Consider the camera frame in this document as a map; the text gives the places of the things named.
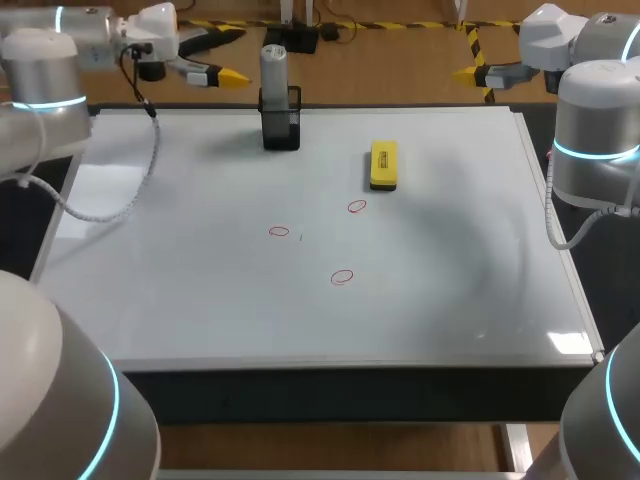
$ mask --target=black cable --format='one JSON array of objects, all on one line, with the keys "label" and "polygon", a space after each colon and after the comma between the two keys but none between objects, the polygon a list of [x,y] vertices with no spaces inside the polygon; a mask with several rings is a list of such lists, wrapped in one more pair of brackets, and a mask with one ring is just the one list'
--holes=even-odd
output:
[{"label": "black cable", "polygon": [[[125,80],[131,86],[131,90],[133,91],[133,95],[136,97],[136,100],[138,100],[142,104],[142,107],[151,118],[155,118],[155,107],[149,100],[145,98],[144,95],[142,95],[142,93],[138,89],[138,63],[143,53],[149,54],[152,50],[153,46],[148,43],[128,45],[120,51],[118,65],[120,66],[120,71],[122,71]],[[124,56],[128,51],[131,51],[131,59],[133,60],[133,79],[129,76],[127,69],[124,67]]]},{"label": "black cable", "polygon": [[189,5],[187,5],[186,7],[182,7],[182,8],[176,8],[176,12],[180,13],[180,12],[186,12],[187,10],[191,10],[193,7],[196,6],[196,2],[198,0],[191,0],[191,3]]},{"label": "black cable", "polygon": [[356,39],[356,35],[358,35],[358,22],[356,22],[355,18],[353,18],[348,13],[336,13],[336,12],[334,12],[331,9],[331,7],[329,7],[329,5],[327,5],[327,0],[322,0],[322,6],[324,6],[324,8],[326,8],[327,11],[331,15],[333,15],[334,17],[348,18],[349,21],[353,23],[353,35],[351,35],[351,38],[349,40],[347,40],[346,42],[338,42],[338,41],[336,41],[336,43],[339,43],[340,45],[348,45],[351,42],[353,42]]},{"label": "black cable", "polygon": [[319,27],[322,25],[322,14],[320,13],[320,9],[317,7],[315,0],[313,2],[313,11],[318,14],[318,21],[313,26]]}]

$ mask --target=gray marker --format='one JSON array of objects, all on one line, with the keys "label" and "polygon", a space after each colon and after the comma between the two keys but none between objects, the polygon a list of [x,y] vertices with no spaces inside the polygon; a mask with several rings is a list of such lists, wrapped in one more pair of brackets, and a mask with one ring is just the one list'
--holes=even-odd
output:
[{"label": "gray marker", "polygon": [[[278,112],[289,109],[287,51],[281,45],[267,45],[260,52],[262,110]],[[268,138],[289,136],[289,114],[267,114],[262,128]]]}]

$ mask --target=cable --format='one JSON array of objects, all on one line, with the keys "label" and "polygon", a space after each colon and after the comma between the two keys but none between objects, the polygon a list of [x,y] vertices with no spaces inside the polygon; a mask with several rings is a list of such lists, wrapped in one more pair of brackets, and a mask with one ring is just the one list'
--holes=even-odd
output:
[{"label": "cable", "polygon": [[176,13],[186,12],[187,10],[191,10],[193,7],[196,6],[196,3],[197,3],[197,0],[191,0],[191,3],[186,7],[176,8]]},{"label": "cable", "polygon": [[[0,103],[0,107],[6,107],[8,105],[13,106],[13,102]],[[38,164],[45,159],[47,154],[47,129],[44,125],[44,120],[42,120],[42,115],[40,115],[40,112],[28,103],[25,103],[25,106],[34,114],[36,123],[38,124],[38,129],[40,130],[40,135],[38,137],[38,155],[36,156],[36,160],[31,164],[27,172],[24,173],[22,178],[18,181],[18,185],[20,185],[22,188],[27,188],[29,186],[29,177],[31,177]]]},{"label": "cable", "polygon": [[356,39],[356,36],[358,35],[358,22],[356,22],[356,19],[353,18],[351,15],[349,15],[348,13],[336,13],[335,11],[333,11],[331,9],[331,7],[329,7],[329,5],[327,5],[327,0],[322,0],[322,6],[334,17],[338,17],[338,18],[348,18],[350,22],[353,23],[353,35],[351,35],[351,38],[349,40],[347,40],[346,42],[339,42],[336,40],[335,43],[338,43],[340,45],[348,45],[351,42],[353,42]]},{"label": "cable", "polygon": [[316,2],[313,2],[313,11],[318,15],[318,21],[313,24],[314,27],[319,27],[322,25],[322,13],[320,13],[320,9],[316,5]]},{"label": "cable", "polygon": [[[158,160],[158,153],[160,151],[160,143],[161,143],[160,124],[158,123],[157,118],[152,118],[151,122],[153,124],[153,129],[154,129],[154,143],[153,143],[153,153],[151,154],[151,161],[149,162],[149,167],[147,168],[147,171],[144,174],[144,177],[142,178],[142,181],[140,182],[140,186],[136,190],[134,197],[131,199],[131,201],[127,205],[125,205],[122,209],[118,210],[115,213],[112,213],[110,215],[105,215],[105,216],[88,215],[85,213],[81,213],[76,209],[74,209],[73,207],[70,207],[67,204],[66,200],[62,198],[60,194],[56,191],[56,189],[53,188],[50,184],[48,184],[44,180],[42,180],[41,178],[34,177],[33,175],[29,175],[29,178],[27,179],[27,181],[29,184],[34,184],[40,187],[41,189],[43,189],[49,195],[51,195],[51,197],[55,200],[55,202],[58,205],[60,205],[60,207],[64,209],[65,212],[67,212],[72,217],[77,218],[78,220],[83,220],[85,222],[92,222],[92,223],[109,223],[115,220],[125,219],[131,214],[131,212],[133,211],[133,208],[136,206],[136,203],[138,203],[140,192],[147,185],[147,183],[149,183],[149,179],[153,175],[153,172],[155,170],[156,163]],[[5,180],[20,181],[24,179],[24,177],[25,175],[21,173],[11,173],[11,174],[0,177],[0,182]]]},{"label": "cable", "polygon": [[[134,95],[135,95],[136,99],[138,99],[138,101],[140,101],[142,103],[143,108],[145,109],[145,111],[149,115],[149,118],[151,118],[151,124],[153,125],[153,131],[154,131],[153,152],[151,154],[151,161],[149,162],[149,166],[147,167],[147,171],[145,172],[144,176],[142,177],[142,181],[140,182],[140,185],[138,186],[138,189],[136,190],[135,195],[133,196],[133,198],[131,199],[131,201],[127,205],[125,205],[122,209],[120,209],[117,212],[112,213],[110,215],[105,215],[105,216],[87,215],[87,214],[78,212],[76,209],[70,207],[67,204],[66,200],[64,198],[62,198],[62,196],[56,191],[55,188],[53,188],[49,183],[47,183],[46,181],[42,180],[41,178],[35,177],[35,176],[32,175],[32,173],[35,170],[35,168],[38,166],[38,164],[42,160],[44,160],[45,155],[47,153],[47,148],[46,148],[47,147],[47,131],[46,131],[46,128],[45,128],[45,125],[44,125],[44,121],[41,118],[40,112],[38,112],[36,109],[32,108],[31,106],[29,106],[30,111],[34,112],[36,118],[38,119],[39,126],[40,126],[40,147],[38,149],[38,156],[34,160],[34,162],[31,164],[31,167],[29,168],[27,173],[24,173],[24,174],[22,174],[22,173],[10,173],[10,174],[7,174],[7,175],[2,175],[2,176],[0,176],[0,182],[4,182],[6,180],[16,180],[18,182],[18,185],[20,185],[23,188],[28,187],[30,184],[34,184],[34,185],[40,187],[41,189],[43,189],[49,195],[51,195],[51,197],[55,200],[55,202],[58,205],[60,205],[60,207],[65,212],[67,212],[69,215],[71,215],[74,218],[77,218],[78,220],[83,220],[85,222],[109,223],[109,222],[112,222],[112,221],[115,221],[115,220],[122,220],[122,219],[127,218],[131,214],[131,212],[133,211],[133,208],[138,203],[138,199],[140,197],[140,193],[142,192],[144,187],[149,183],[149,179],[151,178],[151,176],[153,175],[153,173],[155,171],[156,163],[158,161],[158,154],[160,152],[161,140],[162,140],[161,130],[160,130],[160,123],[158,122],[158,118],[157,118],[155,107],[153,106],[153,104],[151,104],[151,102],[149,102],[142,95],[142,93],[140,93],[140,90],[138,90],[138,87],[137,87],[137,80],[138,80],[137,59],[139,58],[139,56],[137,54],[135,54],[134,52],[138,52],[138,54],[139,54],[140,51],[144,50],[145,48],[147,48],[145,45],[130,45],[128,47],[125,47],[122,50],[122,52],[120,53],[120,68],[121,68],[125,78],[127,79],[127,82],[129,83],[129,85],[131,85],[131,88],[134,90]],[[134,74],[133,74],[134,76],[133,76],[133,80],[127,74],[127,71],[125,70],[124,64],[123,64],[124,54],[128,50],[131,50],[132,58],[134,59]],[[13,102],[5,102],[2,105],[5,105],[5,104],[13,104]]]},{"label": "cable", "polygon": [[624,199],[624,208],[631,209],[631,203],[633,203],[633,196],[638,188],[638,181],[640,180],[640,161],[636,165],[636,169],[633,171],[633,176],[629,181],[629,188],[627,188],[627,194]]},{"label": "cable", "polygon": [[547,228],[547,237],[549,238],[549,242],[553,245],[553,248],[556,250],[570,250],[575,247],[582,239],[585,237],[587,232],[591,230],[591,227],[600,220],[602,217],[606,217],[607,215],[614,215],[616,213],[625,213],[630,217],[640,217],[640,208],[633,207],[631,209],[623,209],[618,205],[611,205],[609,207],[603,208],[601,210],[597,210],[593,212],[587,219],[584,221],[578,232],[573,236],[571,240],[567,243],[560,243],[556,239],[555,233],[553,231],[553,215],[551,210],[553,208],[553,161],[554,161],[554,152],[549,156],[549,166],[547,169],[547,189],[544,197],[544,215],[545,215],[545,225]]}]

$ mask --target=white cable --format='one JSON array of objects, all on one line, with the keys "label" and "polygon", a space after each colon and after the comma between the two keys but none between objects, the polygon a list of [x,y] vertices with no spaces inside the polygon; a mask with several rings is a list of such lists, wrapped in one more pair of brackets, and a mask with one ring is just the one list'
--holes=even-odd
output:
[{"label": "white cable", "polygon": [[[13,106],[13,102],[0,103],[0,107],[6,107],[8,105]],[[44,120],[42,119],[42,115],[37,109],[33,108],[28,103],[25,103],[25,106],[29,109],[30,112],[33,113],[36,119],[36,123],[38,124],[38,128],[40,130],[40,137],[39,137],[39,145],[38,145],[38,156],[29,167],[29,170],[27,170],[27,172],[23,174],[22,178],[18,180],[18,185],[21,186],[22,188],[27,188],[29,186],[29,177],[31,176],[33,171],[36,169],[38,164],[45,159],[48,153],[47,152],[47,129],[44,125]]]},{"label": "white cable", "polygon": [[624,199],[624,208],[627,211],[631,210],[631,204],[633,203],[633,196],[636,193],[636,189],[638,188],[638,180],[640,180],[640,161],[636,165],[636,169],[633,171],[633,176],[629,181],[629,188],[627,188],[627,195]]},{"label": "white cable", "polygon": [[[593,212],[587,219],[584,221],[578,232],[573,236],[571,240],[567,243],[560,243],[556,239],[555,233],[553,231],[553,201],[552,201],[552,193],[553,193],[553,160],[554,160],[554,152],[549,156],[549,167],[547,170],[547,190],[545,192],[544,197],[544,215],[545,215],[545,224],[547,227],[547,237],[549,237],[549,242],[553,245],[553,248],[556,250],[570,250],[575,247],[580,241],[584,238],[587,232],[593,227],[593,225],[600,220],[602,217],[607,215],[613,215],[618,213],[621,210],[621,207],[618,205],[611,205],[607,208],[603,208],[601,210]],[[631,195],[633,197],[633,191],[635,187],[629,185],[629,191],[631,191]],[[629,216],[638,217],[640,216],[640,208],[634,207],[629,209]]]},{"label": "white cable", "polygon": [[[157,117],[151,118],[151,123],[153,125],[153,130],[154,130],[154,142],[153,142],[153,153],[151,154],[151,161],[149,162],[149,167],[147,168],[147,171],[144,174],[142,181],[140,182],[140,186],[136,190],[136,193],[134,197],[131,199],[131,201],[127,205],[125,205],[124,208],[110,215],[97,216],[97,215],[87,215],[87,214],[78,212],[74,208],[67,205],[66,200],[60,196],[60,194],[56,191],[55,188],[53,188],[51,185],[49,185],[47,182],[45,182],[41,178],[34,177],[31,174],[25,175],[21,173],[10,173],[8,175],[0,176],[0,182],[6,181],[6,180],[17,180],[18,182],[20,182],[21,180],[24,180],[29,184],[32,183],[34,185],[37,185],[38,187],[42,188],[45,192],[47,192],[49,195],[51,195],[51,197],[53,197],[55,202],[58,205],[60,205],[60,207],[62,207],[65,212],[67,212],[72,217],[77,218],[78,220],[83,220],[85,222],[93,222],[93,223],[108,223],[114,220],[125,219],[133,211],[133,208],[138,202],[140,192],[147,185],[147,183],[149,183],[149,179],[153,175],[153,172],[155,170],[156,163],[158,160],[158,153],[160,151],[160,142],[161,142],[160,124],[158,122]],[[33,168],[35,168],[34,165],[37,165],[37,163],[38,162],[36,161],[34,162],[34,164],[32,164],[30,169],[31,171]]]}]

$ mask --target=yellow and black hazard tape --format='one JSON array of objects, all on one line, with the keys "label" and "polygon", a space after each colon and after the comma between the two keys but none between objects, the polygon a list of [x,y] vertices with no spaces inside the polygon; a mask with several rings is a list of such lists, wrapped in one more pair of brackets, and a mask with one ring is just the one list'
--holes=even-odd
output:
[{"label": "yellow and black hazard tape", "polygon": [[[465,24],[465,31],[467,32],[467,41],[469,42],[469,46],[471,47],[471,53],[473,54],[473,60],[475,61],[476,67],[484,70],[487,62],[485,62],[482,50],[480,50],[480,41],[478,40],[478,27],[475,25]],[[493,88],[483,87],[482,95],[484,97],[484,103],[488,105],[496,103],[496,98],[493,95]]]},{"label": "yellow and black hazard tape", "polygon": [[[181,25],[198,25],[201,27],[219,27],[230,25],[234,27],[262,27],[266,28],[271,25],[279,25],[280,22],[275,20],[183,20]],[[464,30],[467,27],[509,27],[516,33],[520,32],[520,22],[411,22],[411,23],[394,23],[394,22],[325,22],[325,25],[336,25],[338,28],[359,30],[412,30],[422,28],[455,28],[456,30]]]}]

